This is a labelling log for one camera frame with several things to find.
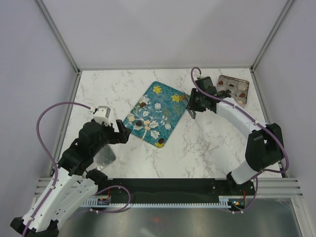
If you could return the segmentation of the metal tongs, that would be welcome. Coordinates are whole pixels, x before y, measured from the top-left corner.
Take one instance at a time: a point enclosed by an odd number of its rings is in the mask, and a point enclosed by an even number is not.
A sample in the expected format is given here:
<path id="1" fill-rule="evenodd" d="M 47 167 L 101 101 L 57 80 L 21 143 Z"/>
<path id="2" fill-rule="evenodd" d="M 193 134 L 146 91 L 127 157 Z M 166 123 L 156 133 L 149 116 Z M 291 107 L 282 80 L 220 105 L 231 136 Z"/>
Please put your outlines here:
<path id="1" fill-rule="evenodd" d="M 190 99 L 188 97 L 188 95 L 186 93 L 180 95 L 180 97 L 182 98 L 182 102 L 186 104 L 186 110 L 189 113 L 189 115 L 191 116 L 192 119 L 196 119 L 196 112 L 194 110 L 191 109 L 191 102 Z"/>

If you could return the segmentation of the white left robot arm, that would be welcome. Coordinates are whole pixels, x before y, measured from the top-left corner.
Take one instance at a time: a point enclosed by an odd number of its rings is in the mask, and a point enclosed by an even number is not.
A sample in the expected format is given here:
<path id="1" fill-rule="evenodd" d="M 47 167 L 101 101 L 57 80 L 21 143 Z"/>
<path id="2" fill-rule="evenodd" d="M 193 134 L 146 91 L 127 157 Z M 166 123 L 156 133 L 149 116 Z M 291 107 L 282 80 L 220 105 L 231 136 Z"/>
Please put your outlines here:
<path id="1" fill-rule="evenodd" d="M 56 237 L 64 222 L 89 197 L 104 194 L 108 177 L 98 169 L 87 170 L 107 144 L 125 144 L 131 129 L 120 119 L 118 131 L 111 123 L 92 120 L 83 125 L 70 147 L 56 164 L 54 177 L 35 205 L 10 226 L 23 237 Z"/>

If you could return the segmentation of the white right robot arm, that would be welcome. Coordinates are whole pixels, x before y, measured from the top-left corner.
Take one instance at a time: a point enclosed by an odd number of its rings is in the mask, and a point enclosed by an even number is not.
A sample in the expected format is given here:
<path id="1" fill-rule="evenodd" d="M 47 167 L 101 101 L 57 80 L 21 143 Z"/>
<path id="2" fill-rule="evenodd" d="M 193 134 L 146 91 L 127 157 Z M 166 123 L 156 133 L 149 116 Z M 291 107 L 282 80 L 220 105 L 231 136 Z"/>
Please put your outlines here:
<path id="1" fill-rule="evenodd" d="M 193 88 L 187 109 L 195 112 L 210 110 L 229 121 L 247 139 L 245 161 L 227 175 L 229 180 L 225 184 L 228 193 L 237 195 L 243 190 L 245 182 L 284 158 L 280 126 L 258 122 L 246 115 L 246 111 L 226 92 L 206 96 Z"/>

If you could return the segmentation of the metal tin lid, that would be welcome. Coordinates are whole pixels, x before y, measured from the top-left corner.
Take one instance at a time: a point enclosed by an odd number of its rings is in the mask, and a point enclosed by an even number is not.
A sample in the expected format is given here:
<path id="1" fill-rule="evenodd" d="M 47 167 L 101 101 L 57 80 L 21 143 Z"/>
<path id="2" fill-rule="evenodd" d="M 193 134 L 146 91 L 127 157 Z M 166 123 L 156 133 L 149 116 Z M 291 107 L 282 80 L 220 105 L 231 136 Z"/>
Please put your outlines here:
<path id="1" fill-rule="evenodd" d="M 103 147 L 94 157 L 94 166 L 98 170 L 106 168 L 116 160 L 116 155 L 109 145 Z"/>

